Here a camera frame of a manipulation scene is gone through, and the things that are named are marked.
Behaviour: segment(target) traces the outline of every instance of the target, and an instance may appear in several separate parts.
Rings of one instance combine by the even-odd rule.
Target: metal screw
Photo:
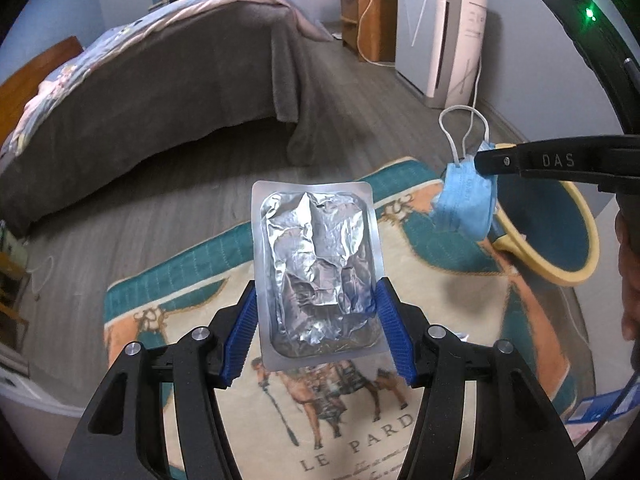
[[[125,346],[124,353],[127,355],[135,355],[140,352],[141,348],[142,346],[140,345],[140,343],[134,341],[133,343],[129,343],[127,346]]]
[[[191,337],[193,337],[196,341],[202,341],[209,337],[209,329],[205,326],[199,326],[193,332],[191,332]]]
[[[440,325],[431,325],[427,330],[427,333],[434,339],[442,339],[447,335],[447,331]]]
[[[500,339],[497,343],[498,350],[503,354],[510,354],[513,352],[513,343],[511,341],[507,341],[506,339]]]

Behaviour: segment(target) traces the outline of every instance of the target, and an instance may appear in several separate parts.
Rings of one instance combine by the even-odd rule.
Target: baseboard
[[[512,138],[511,142],[514,144],[528,142],[527,138],[521,133],[521,131],[500,115],[500,113],[497,112],[496,109],[487,101],[482,98],[478,98],[477,108],[491,124],[498,124],[498,127]]]

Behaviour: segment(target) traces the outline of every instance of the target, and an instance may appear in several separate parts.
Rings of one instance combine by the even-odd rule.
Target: bed frame
[[[66,38],[34,57],[0,86],[0,145],[18,124],[24,105],[38,94],[44,78],[81,52],[78,38]]]

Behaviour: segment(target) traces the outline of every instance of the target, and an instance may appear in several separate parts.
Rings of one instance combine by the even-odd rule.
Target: horse illustration
[[[406,397],[400,390],[402,381],[396,373],[379,368],[376,380],[369,381],[350,360],[287,372],[270,372],[264,367],[262,358],[257,357],[251,362],[251,366],[258,375],[258,384],[265,392],[268,393],[267,387],[271,373],[275,373],[291,398],[302,406],[314,434],[314,449],[322,447],[320,419],[326,420],[334,430],[334,438],[342,436],[340,417],[347,410],[340,398],[342,395],[352,394],[362,388],[366,389],[373,397],[374,422],[380,420],[379,390],[392,392],[400,403],[401,410],[408,406]]]

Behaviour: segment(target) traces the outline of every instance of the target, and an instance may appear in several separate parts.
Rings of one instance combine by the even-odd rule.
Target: gray floor
[[[331,103],[316,165],[288,166],[282,124],[244,124],[154,156],[32,229],[31,266],[49,254],[56,263],[40,299],[27,292],[22,300],[20,312],[31,321],[23,353],[34,379],[54,396],[82,406],[106,371],[102,301],[107,286],[248,220],[255,180],[340,182],[405,155],[440,172],[451,160],[438,112],[414,98],[394,70],[358,63],[338,41],[310,44],[310,49],[318,84]],[[454,114],[447,124],[460,140],[468,114]],[[476,121],[475,145],[480,139]],[[508,142],[513,134],[494,123],[492,140]],[[557,314],[564,307],[545,303],[570,338],[574,329]],[[588,394],[593,389],[590,360],[578,346],[569,351],[574,362],[584,364],[582,390]]]

